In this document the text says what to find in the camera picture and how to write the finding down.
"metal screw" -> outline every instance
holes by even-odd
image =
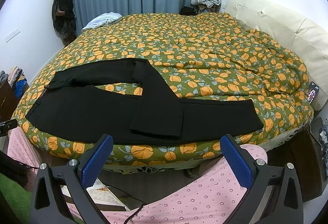
[[[264,166],[265,165],[265,161],[263,159],[257,159],[256,160],[256,163],[259,165],[259,166]]]
[[[77,161],[76,159],[71,159],[71,160],[69,161],[69,165],[70,165],[70,166],[75,166],[77,163],[78,163],[78,161]]]
[[[289,169],[293,169],[293,168],[294,168],[294,165],[293,165],[292,163],[287,163],[287,167],[288,167]]]
[[[47,164],[46,163],[42,163],[41,165],[40,165],[40,169],[45,169],[47,167]]]

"white headboard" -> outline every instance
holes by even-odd
[[[319,87],[313,100],[320,110],[328,99],[328,33],[303,15],[266,0],[228,0],[225,12],[245,29],[268,33],[284,48],[296,53],[306,64],[310,81]]]

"pink cloth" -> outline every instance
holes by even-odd
[[[265,151],[256,145],[242,145],[254,159],[267,162]],[[31,166],[38,167],[40,159],[18,127],[13,129],[9,140],[8,155]],[[230,166],[223,157],[206,174],[181,188],[175,193],[146,205],[129,221],[130,224],[222,224],[235,209],[246,189],[237,182]],[[70,211],[79,216],[73,204],[68,203]],[[137,209],[129,212],[102,211],[112,224],[123,224]]]

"green blanket with orange flowers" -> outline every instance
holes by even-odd
[[[56,71],[124,57],[147,58],[180,98],[252,99],[264,128],[236,137],[240,144],[264,143],[308,123],[313,114],[306,99],[309,83],[303,61],[268,34],[243,31],[226,13],[135,14],[125,16],[112,26],[86,30],[41,71],[14,113],[30,141],[64,158],[78,158],[93,147],[41,132],[28,122],[25,114]],[[99,88],[122,94],[142,93],[135,84]],[[103,106],[115,110],[110,105]],[[153,110],[156,113],[161,109],[154,106]],[[195,125],[202,125],[197,120],[200,114],[206,115],[206,112],[195,112]],[[166,122],[166,119],[161,117],[158,121]],[[182,162],[199,161],[219,153],[219,140],[169,147],[114,145],[105,167],[176,168]]]

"phone screen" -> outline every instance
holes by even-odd
[[[314,82],[311,82],[309,86],[308,96],[307,96],[310,103],[313,101],[313,99],[318,94],[318,92],[319,92],[319,86],[316,85]]]

